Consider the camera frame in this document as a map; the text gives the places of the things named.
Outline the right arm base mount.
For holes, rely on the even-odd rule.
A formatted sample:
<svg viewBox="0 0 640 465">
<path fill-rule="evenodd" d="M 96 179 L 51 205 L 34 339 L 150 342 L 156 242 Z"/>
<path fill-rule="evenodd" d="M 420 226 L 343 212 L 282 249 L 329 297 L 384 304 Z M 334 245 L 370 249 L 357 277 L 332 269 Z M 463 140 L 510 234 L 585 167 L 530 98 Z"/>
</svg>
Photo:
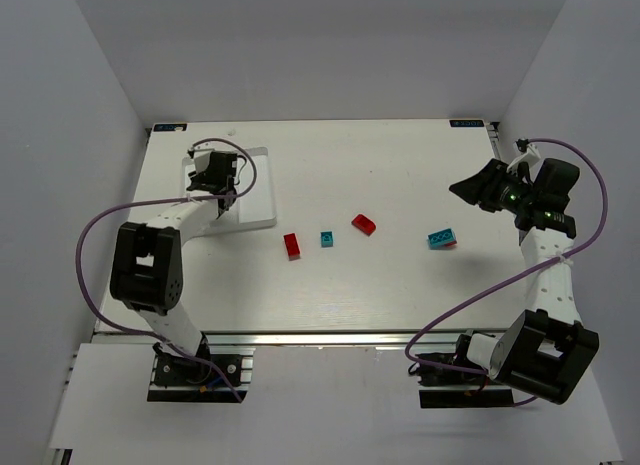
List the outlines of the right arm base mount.
<svg viewBox="0 0 640 465">
<path fill-rule="evenodd" d="M 485 375 L 445 369 L 442 365 L 479 370 L 466 358 L 470 336 L 461 335 L 450 353 L 420 353 L 421 360 L 435 362 L 437 367 L 414 363 L 408 375 L 418 379 L 421 409 L 486 409 L 511 408 L 513 392 Z"/>
</svg>

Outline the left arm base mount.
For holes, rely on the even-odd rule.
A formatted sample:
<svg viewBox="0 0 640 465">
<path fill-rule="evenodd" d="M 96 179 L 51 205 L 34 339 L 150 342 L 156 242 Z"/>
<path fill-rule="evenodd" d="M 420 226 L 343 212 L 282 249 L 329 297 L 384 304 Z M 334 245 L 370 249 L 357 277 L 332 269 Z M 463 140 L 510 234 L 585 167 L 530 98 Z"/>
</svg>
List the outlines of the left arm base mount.
<svg viewBox="0 0 640 465">
<path fill-rule="evenodd" d="M 197 357 L 211 361 L 220 372 L 168 353 L 160 343 L 153 345 L 153 351 L 148 402 L 239 404 L 237 396 L 243 400 L 247 395 L 253 371 L 251 349 L 201 345 Z"/>
</svg>

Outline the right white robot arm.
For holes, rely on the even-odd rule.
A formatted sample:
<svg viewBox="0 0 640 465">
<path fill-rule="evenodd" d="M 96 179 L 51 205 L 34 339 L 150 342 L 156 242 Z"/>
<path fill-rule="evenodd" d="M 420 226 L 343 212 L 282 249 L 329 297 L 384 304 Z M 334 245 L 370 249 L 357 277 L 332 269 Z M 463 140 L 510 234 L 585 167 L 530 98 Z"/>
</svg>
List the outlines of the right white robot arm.
<svg viewBox="0 0 640 465">
<path fill-rule="evenodd" d="M 492 159 L 449 188 L 485 211 L 513 214 L 530 271 L 524 311 L 500 338 L 462 337 L 463 356 L 492 381 L 555 404 L 566 402 L 599 349 L 598 334 L 577 311 L 567 258 L 576 226 L 565 209 L 579 176 L 578 167 L 558 159 L 544 160 L 534 178 L 526 164 L 511 170 Z"/>
</svg>

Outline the red long lego brick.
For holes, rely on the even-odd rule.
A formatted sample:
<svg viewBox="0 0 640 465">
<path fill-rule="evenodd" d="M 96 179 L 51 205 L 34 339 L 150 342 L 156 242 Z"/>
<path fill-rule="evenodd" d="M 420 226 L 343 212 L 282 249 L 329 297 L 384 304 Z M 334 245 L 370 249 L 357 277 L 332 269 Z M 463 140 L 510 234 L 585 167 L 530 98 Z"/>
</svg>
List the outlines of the red long lego brick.
<svg viewBox="0 0 640 465">
<path fill-rule="evenodd" d="M 295 233 L 285 234 L 283 242 L 289 260 L 296 260 L 301 257 L 301 250 Z"/>
</svg>

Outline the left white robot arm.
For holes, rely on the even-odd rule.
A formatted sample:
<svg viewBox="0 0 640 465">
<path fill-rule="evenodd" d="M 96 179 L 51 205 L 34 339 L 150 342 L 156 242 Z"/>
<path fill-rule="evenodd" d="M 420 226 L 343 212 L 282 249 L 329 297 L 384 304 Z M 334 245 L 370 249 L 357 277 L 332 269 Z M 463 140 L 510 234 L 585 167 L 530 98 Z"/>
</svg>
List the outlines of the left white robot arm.
<svg viewBox="0 0 640 465">
<path fill-rule="evenodd" d="M 171 347 L 176 346 L 190 356 L 210 358 L 204 334 L 180 302 L 182 247 L 234 205 L 238 161 L 237 153 L 222 151 L 195 158 L 187 190 L 202 196 L 175 204 L 146 223 L 126 222 L 118 230 L 110 294 L 168 340 L 160 354 L 175 356 Z"/>
</svg>

